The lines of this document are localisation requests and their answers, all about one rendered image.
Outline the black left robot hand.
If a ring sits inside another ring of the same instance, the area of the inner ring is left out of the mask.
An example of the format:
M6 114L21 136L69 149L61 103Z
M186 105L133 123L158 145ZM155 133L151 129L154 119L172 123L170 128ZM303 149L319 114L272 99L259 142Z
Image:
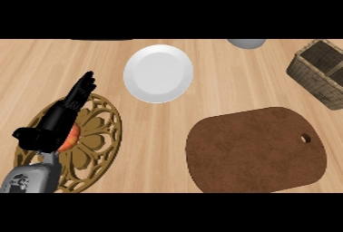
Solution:
M61 148L95 87L93 72L87 71L65 98L50 106L34 128L24 127L13 131L12 136L24 150L50 153Z

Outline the brown wooden cutting board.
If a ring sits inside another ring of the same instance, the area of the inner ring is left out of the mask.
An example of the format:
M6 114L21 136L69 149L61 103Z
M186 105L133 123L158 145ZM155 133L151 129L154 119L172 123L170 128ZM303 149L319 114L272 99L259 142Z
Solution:
M322 141L282 107L213 116L186 139L192 180L206 192L274 192L315 183L327 169Z

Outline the orange red fruit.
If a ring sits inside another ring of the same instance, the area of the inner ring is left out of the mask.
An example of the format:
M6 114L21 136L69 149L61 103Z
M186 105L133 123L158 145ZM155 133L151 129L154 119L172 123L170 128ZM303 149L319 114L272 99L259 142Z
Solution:
M78 143L78 136L80 136L80 128L78 125L74 124L71 131L68 133L67 139L64 141L64 145L58 149L59 152L69 150Z

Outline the gold ornate round trivet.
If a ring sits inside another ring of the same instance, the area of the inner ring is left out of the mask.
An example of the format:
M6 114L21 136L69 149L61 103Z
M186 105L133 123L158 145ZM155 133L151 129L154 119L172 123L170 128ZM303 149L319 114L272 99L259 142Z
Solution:
M75 124L80 128L77 145L59 152L62 165L58 189L80 193L103 177L121 146L121 116L109 100L92 94L80 109ZM13 167L40 163L41 151L16 148Z

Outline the grey round bowl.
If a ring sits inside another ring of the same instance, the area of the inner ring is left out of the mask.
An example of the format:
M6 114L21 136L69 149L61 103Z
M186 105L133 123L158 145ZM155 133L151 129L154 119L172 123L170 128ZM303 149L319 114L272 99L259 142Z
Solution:
M265 44L265 39L229 39L228 42L241 49L256 49Z

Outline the brown wicker basket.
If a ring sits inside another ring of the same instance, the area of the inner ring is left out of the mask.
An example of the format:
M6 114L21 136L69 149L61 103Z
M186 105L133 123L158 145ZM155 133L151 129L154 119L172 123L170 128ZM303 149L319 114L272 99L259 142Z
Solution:
M287 74L331 110L343 110L343 49L313 40L294 54Z

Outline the white oval plate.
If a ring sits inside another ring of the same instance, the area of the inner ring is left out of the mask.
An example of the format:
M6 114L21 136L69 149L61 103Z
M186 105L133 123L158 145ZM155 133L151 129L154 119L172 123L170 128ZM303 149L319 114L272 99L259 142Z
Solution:
M127 91L143 102L173 101L194 80L194 64L188 54L174 46L155 44L130 57L123 69Z

